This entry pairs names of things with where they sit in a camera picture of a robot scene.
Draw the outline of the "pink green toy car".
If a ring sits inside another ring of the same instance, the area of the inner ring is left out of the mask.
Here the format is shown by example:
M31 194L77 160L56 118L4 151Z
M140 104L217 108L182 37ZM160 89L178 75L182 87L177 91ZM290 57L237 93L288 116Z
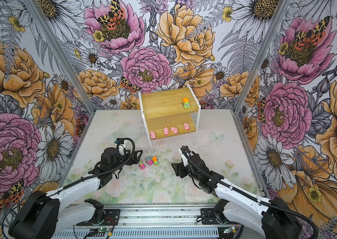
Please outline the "pink green toy car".
M146 169L145 164L141 160L138 162L138 165L139 165L139 167L140 167L141 170Z

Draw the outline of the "pink teal toy car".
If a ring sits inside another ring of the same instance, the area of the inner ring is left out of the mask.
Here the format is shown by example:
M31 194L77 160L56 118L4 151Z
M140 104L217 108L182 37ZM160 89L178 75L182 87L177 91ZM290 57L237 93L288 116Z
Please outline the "pink teal toy car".
M146 157L145 160L146 160L146 163L147 163L149 166L152 166L152 165L154 164L154 162L153 162L150 158L148 158L148 157Z

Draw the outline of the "pink toy pig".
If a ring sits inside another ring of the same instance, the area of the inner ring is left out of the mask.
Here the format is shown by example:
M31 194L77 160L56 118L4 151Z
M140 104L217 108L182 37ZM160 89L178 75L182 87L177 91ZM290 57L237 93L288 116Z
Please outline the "pink toy pig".
M156 139L156 133L154 131L150 131L150 138L151 140Z
M169 135L169 129L168 129L168 127L164 127L163 133L164 133L164 135Z
M185 130L190 130L190 125L187 122L183 123L183 127Z
M178 128L175 127L175 126L172 126L172 127L170 128L170 130L171 130L171 132L173 132L174 134L178 134L178 133L179 133Z

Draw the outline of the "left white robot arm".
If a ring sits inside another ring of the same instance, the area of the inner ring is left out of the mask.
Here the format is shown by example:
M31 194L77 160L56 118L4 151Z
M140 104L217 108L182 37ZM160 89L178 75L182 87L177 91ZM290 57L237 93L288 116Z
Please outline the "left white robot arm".
M32 193L11 223L9 235L14 239L50 239L55 233L81 223L114 223L114 217L107 216L104 205L97 200L73 203L103 188L118 176L116 171L124 165L138 164L142 154L142 150L109 147L87 177L47 193Z

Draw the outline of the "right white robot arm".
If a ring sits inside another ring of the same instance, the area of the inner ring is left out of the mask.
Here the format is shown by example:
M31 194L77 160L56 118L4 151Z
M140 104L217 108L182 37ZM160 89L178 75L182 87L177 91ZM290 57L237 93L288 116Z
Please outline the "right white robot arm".
M244 190L210 171L199 154L187 146L179 149L180 163L172 163L176 176L190 177L194 185L219 198L214 207L217 222L241 224L267 239L297 239L302 225L280 198L269 199Z

